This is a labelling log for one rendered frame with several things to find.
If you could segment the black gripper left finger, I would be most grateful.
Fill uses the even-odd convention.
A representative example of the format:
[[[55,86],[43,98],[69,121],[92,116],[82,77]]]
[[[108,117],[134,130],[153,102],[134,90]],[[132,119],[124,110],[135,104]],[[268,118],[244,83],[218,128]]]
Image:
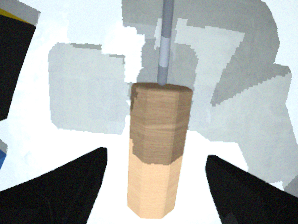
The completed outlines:
[[[44,175],[0,190],[0,224],[86,224],[108,156],[96,148]]]

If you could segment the blue block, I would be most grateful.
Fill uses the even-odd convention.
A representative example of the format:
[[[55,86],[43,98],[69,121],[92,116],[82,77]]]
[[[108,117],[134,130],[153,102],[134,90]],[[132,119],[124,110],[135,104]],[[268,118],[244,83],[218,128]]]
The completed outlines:
[[[5,159],[5,157],[7,157],[7,153],[4,153],[3,151],[1,151],[1,149],[0,149],[0,169],[1,169],[1,165],[3,165],[3,163],[4,163],[4,159]]]

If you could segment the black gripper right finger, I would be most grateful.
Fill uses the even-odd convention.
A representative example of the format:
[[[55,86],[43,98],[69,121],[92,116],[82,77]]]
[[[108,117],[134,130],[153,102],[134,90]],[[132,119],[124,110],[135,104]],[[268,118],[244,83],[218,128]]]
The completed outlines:
[[[298,198],[208,155],[205,176],[221,224],[298,224]]]

